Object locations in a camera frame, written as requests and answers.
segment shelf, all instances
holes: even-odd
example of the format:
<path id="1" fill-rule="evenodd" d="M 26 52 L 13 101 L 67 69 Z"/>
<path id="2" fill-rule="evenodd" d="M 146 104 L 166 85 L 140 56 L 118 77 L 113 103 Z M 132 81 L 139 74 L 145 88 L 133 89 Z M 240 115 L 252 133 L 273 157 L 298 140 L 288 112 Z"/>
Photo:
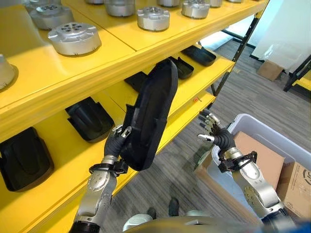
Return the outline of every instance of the shelf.
<path id="1" fill-rule="evenodd" d="M 76 21 L 94 25 L 77 11 L 73 15 Z M 118 67 L 126 66 L 122 59 L 134 53 L 95 25 L 101 47 L 87 56 L 60 55 L 48 32 L 38 30 L 20 5 L 0 8 L 0 22 L 0 52 L 18 68 L 16 82 L 0 92 L 0 142 L 122 80 L 116 78 Z"/>
<path id="2" fill-rule="evenodd" d="M 191 100 L 196 94 L 209 87 L 218 80 L 224 73 L 229 71 L 234 62 L 217 55 L 216 61 L 209 67 L 202 66 L 191 58 L 178 53 L 173 57 L 181 57 L 184 61 L 194 67 L 194 71 L 190 78 L 178 80 L 178 89 L 171 105 L 169 116 L 174 114 L 181 106 Z M 143 70 L 148 74 L 154 66 Z M 107 88 L 105 93 L 115 100 L 118 105 L 126 111 L 126 104 L 134 105 L 138 93 L 126 82 L 118 82 L 117 84 Z"/>
<path id="3" fill-rule="evenodd" d="M 210 8 L 205 19 L 185 17 L 181 14 L 180 7 L 166 8 L 171 14 L 170 27 L 163 32 L 157 33 L 140 29 L 137 26 L 136 15 L 112 17 L 106 13 L 104 5 L 87 4 L 84 0 L 65 0 L 65 3 L 135 50 L 158 47 L 162 44 L 166 47 L 179 46 L 180 51 L 186 46 L 197 42 L 198 38 L 220 31 L 234 22 L 261 11 L 267 2 L 245 0 L 243 3 L 238 4 L 223 1 L 220 8 Z M 157 6 L 156 0 L 136 1 L 136 9 L 153 5 Z"/>
<path id="4" fill-rule="evenodd" d="M 48 32 L 35 27 L 24 7 L 0 8 L 0 51 L 19 71 L 15 83 L 0 92 L 0 142 L 261 11 L 267 3 L 224 1 L 221 8 L 210 9 L 208 17 L 202 20 L 183 17 L 180 9 L 172 8 L 170 28 L 151 33 L 138 30 L 135 16 L 109 17 L 104 6 L 89 5 L 84 0 L 63 2 L 82 12 L 72 10 L 76 21 L 98 28 L 102 46 L 94 53 L 74 58 L 62 56 L 47 39 Z M 155 0 L 137 2 L 138 8 L 155 4 Z"/>
<path id="5" fill-rule="evenodd" d="M 198 114 L 199 111 L 204 109 L 210 103 L 215 100 L 215 97 L 205 91 L 198 95 L 201 101 L 190 101 L 174 116 L 168 120 L 167 127 L 162 136 L 158 151 L 166 146 L 188 123 L 190 123 Z M 130 179 L 134 177 L 137 172 L 131 175 Z M 119 180 L 117 184 L 117 191 L 119 191 Z M 66 205 L 57 209 L 53 215 L 51 215 L 44 222 L 41 222 L 35 228 L 32 229 L 32 233 L 67 233 L 72 225 L 75 213 L 79 206 L 80 200 L 83 196 L 83 192 L 77 192 Z"/>
<path id="6" fill-rule="evenodd" d="M 301 79 L 294 82 L 293 86 L 295 86 L 296 84 L 311 91 L 311 70 L 309 70 Z"/>
<path id="7" fill-rule="evenodd" d="M 115 102 L 103 94 L 92 97 L 101 102 L 115 124 L 123 123 L 125 112 Z M 105 140 L 95 144 L 84 141 L 67 121 L 68 117 L 63 110 L 34 125 L 55 165 L 53 174 L 45 182 L 17 193 L 8 191 L 3 179 L 0 179 L 1 233 L 26 231 L 27 226 L 48 216 L 86 184 L 88 168 L 101 161 Z M 119 185 L 123 186 L 126 177 L 120 178 Z"/>

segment brown cardboard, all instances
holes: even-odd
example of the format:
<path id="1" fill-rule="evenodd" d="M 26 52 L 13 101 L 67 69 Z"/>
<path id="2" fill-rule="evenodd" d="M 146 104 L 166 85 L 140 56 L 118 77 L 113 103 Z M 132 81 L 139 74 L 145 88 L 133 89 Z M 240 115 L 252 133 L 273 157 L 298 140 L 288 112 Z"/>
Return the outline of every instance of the brown cardboard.
<path id="1" fill-rule="evenodd" d="M 311 218 L 311 171 L 297 162 L 284 165 L 276 192 L 288 210 Z"/>
<path id="2" fill-rule="evenodd" d="M 257 73 L 267 79 L 270 79 L 271 81 L 274 81 L 278 78 L 283 69 L 283 67 L 280 67 L 279 65 L 266 60 L 261 65 L 259 70 L 257 70 Z"/>
<path id="3" fill-rule="evenodd" d="M 284 158 L 243 132 L 238 132 L 234 140 L 242 154 L 249 154 L 253 150 L 257 152 L 256 164 L 265 180 L 276 189 Z"/>

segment robotic arm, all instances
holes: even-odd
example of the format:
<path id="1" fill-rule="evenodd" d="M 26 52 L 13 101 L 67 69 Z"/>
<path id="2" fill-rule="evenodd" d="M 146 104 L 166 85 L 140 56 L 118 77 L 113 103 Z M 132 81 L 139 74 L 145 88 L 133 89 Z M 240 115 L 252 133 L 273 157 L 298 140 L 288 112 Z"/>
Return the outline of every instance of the robotic arm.
<path id="1" fill-rule="evenodd" d="M 220 147 L 219 160 L 221 163 L 218 166 L 220 171 L 232 172 L 233 179 L 242 189 L 249 205 L 262 219 L 266 228 L 279 232 L 295 227 L 284 204 L 278 198 L 273 187 L 265 181 L 261 170 L 255 164 L 257 153 L 253 151 L 248 155 L 243 155 L 236 148 L 233 135 L 211 112 L 204 110 L 200 113 L 199 119 L 202 121 L 200 125 L 208 134 L 199 134 L 198 137 Z M 89 169 L 92 175 L 88 180 L 87 191 L 82 198 L 69 233 L 100 232 L 111 203 L 112 193 L 116 188 L 116 177 L 126 173 L 128 169 L 123 160 L 118 161 L 118 157 L 131 130 L 132 128 L 128 127 L 122 132 L 122 126 L 117 126 L 110 133 L 105 144 L 102 162 Z M 156 229 L 162 225 L 157 225 L 152 221 L 150 225 L 144 224 L 144 227 L 148 226 Z M 131 232 L 140 231 L 139 228 L 132 228 Z"/>
<path id="2" fill-rule="evenodd" d="M 116 177 L 126 173 L 128 169 L 123 160 L 118 161 L 118 157 L 131 130 L 131 127 L 127 127 L 122 132 L 122 125 L 112 129 L 105 144 L 102 162 L 89 169 L 92 175 L 69 233 L 100 232 L 111 203 L 112 192 L 117 185 Z"/>
<path id="3" fill-rule="evenodd" d="M 266 182 L 261 170 L 254 163 L 257 153 L 243 155 L 236 148 L 233 135 L 220 123 L 219 119 L 208 110 L 200 113 L 200 125 L 208 134 L 198 137 L 220 147 L 219 169 L 231 171 L 234 181 L 244 193 L 248 204 L 265 225 L 275 231 L 292 228 L 293 220 L 288 216 L 283 202 L 278 198 L 273 187 Z"/>

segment gray plastic bin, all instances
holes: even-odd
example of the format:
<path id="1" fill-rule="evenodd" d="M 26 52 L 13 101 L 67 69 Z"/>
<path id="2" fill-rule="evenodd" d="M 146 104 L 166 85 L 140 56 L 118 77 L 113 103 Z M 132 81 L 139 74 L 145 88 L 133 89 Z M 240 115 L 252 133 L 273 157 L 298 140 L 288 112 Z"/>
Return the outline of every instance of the gray plastic bin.
<path id="1" fill-rule="evenodd" d="M 263 124 L 259 120 L 253 118 L 251 115 L 237 115 L 234 122 L 228 127 L 228 130 L 233 135 L 239 131 L 242 131 L 279 155 L 283 156 L 285 158 L 285 163 L 296 161 L 305 168 L 311 170 L 311 154 L 308 151 L 279 134 L 277 131 L 271 129 L 269 126 Z M 214 146 L 212 149 L 211 156 L 213 161 L 207 168 L 207 174 L 225 191 L 227 191 L 232 198 L 235 198 L 256 216 L 255 212 L 246 202 L 240 187 L 232 179 L 231 172 L 221 173 L 219 171 L 217 167 L 220 163 L 218 160 L 219 150 L 220 149 L 217 146 Z"/>

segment black shoe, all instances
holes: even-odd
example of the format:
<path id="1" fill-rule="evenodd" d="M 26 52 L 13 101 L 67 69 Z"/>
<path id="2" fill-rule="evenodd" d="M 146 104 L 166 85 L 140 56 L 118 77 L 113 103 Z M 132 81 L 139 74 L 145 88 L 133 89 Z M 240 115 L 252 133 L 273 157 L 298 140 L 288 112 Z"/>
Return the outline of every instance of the black shoe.
<path id="1" fill-rule="evenodd" d="M 148 210 L 147 210 L 147 214 L 150 215 L 152 217 L 153 220 L 156 219 L 156 210 L 154 207 L 150 207 Z"/>
<path id="2" fill-rule="evenodd" d="M 169 216 L 179 216 L 179 201 L 177 198 L 172 198 L 169 205 Z"/>

